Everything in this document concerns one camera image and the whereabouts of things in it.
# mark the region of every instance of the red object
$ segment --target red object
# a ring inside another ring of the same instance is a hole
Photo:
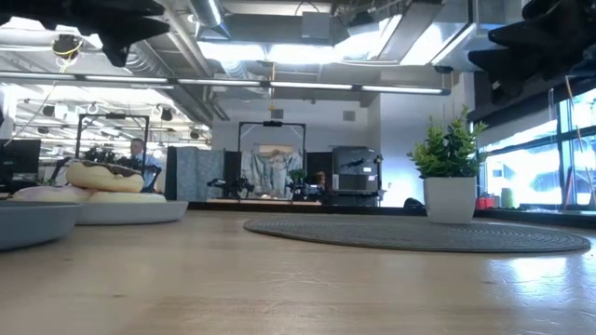
[[[476,209],[494,208],[494,198],[480,197],[476,199]]]

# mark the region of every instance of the monitor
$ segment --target monitor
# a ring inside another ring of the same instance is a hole
[[[0,140],[0,193],[37,185],[41,140]]]

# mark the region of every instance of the wooden table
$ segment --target wooden table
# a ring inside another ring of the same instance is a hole
[[[277,215],[291,216],[188,211],[0,253],[0,334],[596,334],[594,249],[408,252],[242,229]]]

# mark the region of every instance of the donut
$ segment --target donut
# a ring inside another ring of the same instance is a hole
[[[74,186],[36,186],[17,191],[10,200],[80,203],[87,202],[92,194],[92,191]]]
[[[138,171],[89,161],[72,163],[66,171],[66,180],[74,186],[111,192],[138,193],[144,185]]]
[[[121,192],[96,192],[88,200],[89,203],[165,203],[161,194],[140,194]]]

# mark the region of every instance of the gray round rug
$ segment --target gray round rug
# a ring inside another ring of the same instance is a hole
[[[448,252],[553,252],[589,248],[586,238],[505,224],[435,224],[413,218],[272,218],[249,221],[255,233],[365,248]]]

